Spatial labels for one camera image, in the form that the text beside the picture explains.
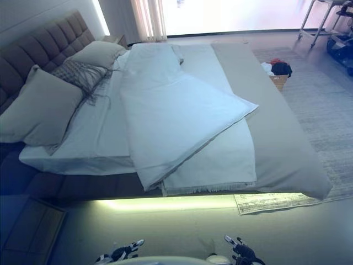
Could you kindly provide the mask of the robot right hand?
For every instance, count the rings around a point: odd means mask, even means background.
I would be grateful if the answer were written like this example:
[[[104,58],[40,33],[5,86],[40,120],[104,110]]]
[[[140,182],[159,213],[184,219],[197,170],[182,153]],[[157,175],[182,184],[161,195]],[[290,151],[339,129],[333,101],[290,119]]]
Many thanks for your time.
[[[240,237],[237,237],[234,240],[230,236],[225,235],[224,240],[232,246],[232,250],[234,252],[232,258],[236,265],[265,265],[264,261],[258,258],[255,252],[247,246]]]

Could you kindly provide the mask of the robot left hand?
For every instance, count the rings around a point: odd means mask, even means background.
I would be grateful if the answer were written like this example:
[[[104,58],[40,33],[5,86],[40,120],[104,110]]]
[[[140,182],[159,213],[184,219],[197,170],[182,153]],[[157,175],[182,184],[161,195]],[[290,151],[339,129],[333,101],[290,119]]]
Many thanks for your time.
[[[108,264],[108,263],[113,263],[117,261],[123,261],[126,259],[137,258],[138,254],[136,252],[144,243],[145,243],[145,240],[140,239],[129,245],[116,248],[113,250],[111,254],[100,255],[96,259],[94,264]]]

